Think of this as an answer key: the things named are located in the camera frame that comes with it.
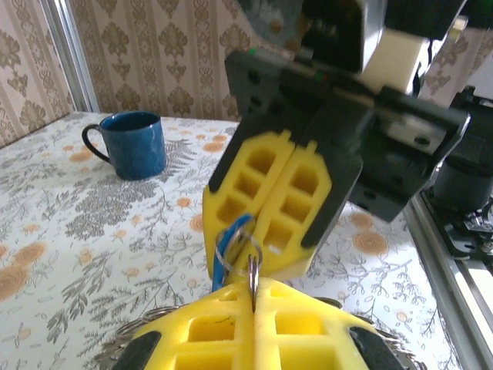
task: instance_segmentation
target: table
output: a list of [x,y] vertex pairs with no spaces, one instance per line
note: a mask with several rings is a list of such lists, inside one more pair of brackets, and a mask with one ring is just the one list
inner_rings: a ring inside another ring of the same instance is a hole
[[[92,368],[120,325],[210,292],[202,189],[236,124],[164,118],[166,171],[124,182],[80,137],[104,116],[73,113],[0,150],[1,370]],[[287,284],[372,318],[429,369],[459,368],[402,216],[348,204]]]

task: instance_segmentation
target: mug handle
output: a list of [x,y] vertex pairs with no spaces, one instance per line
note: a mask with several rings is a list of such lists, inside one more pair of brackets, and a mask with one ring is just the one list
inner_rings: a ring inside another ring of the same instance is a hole
[[84,129],[82,130],[82,141],[84,142],[84,145],[86,145],[87,149],[89,149],[94,155],[109,163],[109,158],[101,153],[99,150],[97,150],[89,141],[87,133],[90,130],[96,130],[97,132],[101,133],[101,127],[99,127],[99,125],[92,124],[84,127]]

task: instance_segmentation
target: floral tablecloth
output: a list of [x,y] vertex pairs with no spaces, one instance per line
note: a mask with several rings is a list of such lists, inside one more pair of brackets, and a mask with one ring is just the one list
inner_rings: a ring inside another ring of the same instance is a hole
[[[236,124],[163,119],[165,173],[123,182],[80,138],[103,117],[74,113],[0,150],[0,370],[92,368],[120,325],[210,292],[202,189]],[[403,217],[347,205],[288,284],[371,317],[429,369],[458,368]]]

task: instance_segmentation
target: ceramic mug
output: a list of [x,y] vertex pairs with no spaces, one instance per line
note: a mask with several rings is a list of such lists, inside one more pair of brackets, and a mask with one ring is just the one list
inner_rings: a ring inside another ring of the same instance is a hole
[[[101,133],[108,156],[89,142],[90,130]],[[123,180],[144,180],[166,168],[163,127],[155,113],[122,112],[106,117],[99,125],[84,128],[82,141],[96,156],[110,163]]]

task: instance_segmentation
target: blue key ring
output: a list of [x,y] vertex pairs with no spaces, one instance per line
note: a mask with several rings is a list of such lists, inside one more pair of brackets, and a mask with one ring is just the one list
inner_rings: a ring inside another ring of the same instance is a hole
[[[228,244],[231,242],[231,239],[234,237],[234,234],[250,222],[253,219],[251,214],[245,214],[236,220],[228,229],[224,231],[223,237],[220,242],[216,246],[219,255],[224,258],[224,254],[226,253],[226,249]],[[224,280],[224,266],[221,264],[219,258],[216,253],[214,253],[214,264],[213,264],[213,282],[212,282],[212,291],[217,291],[223,287]]]

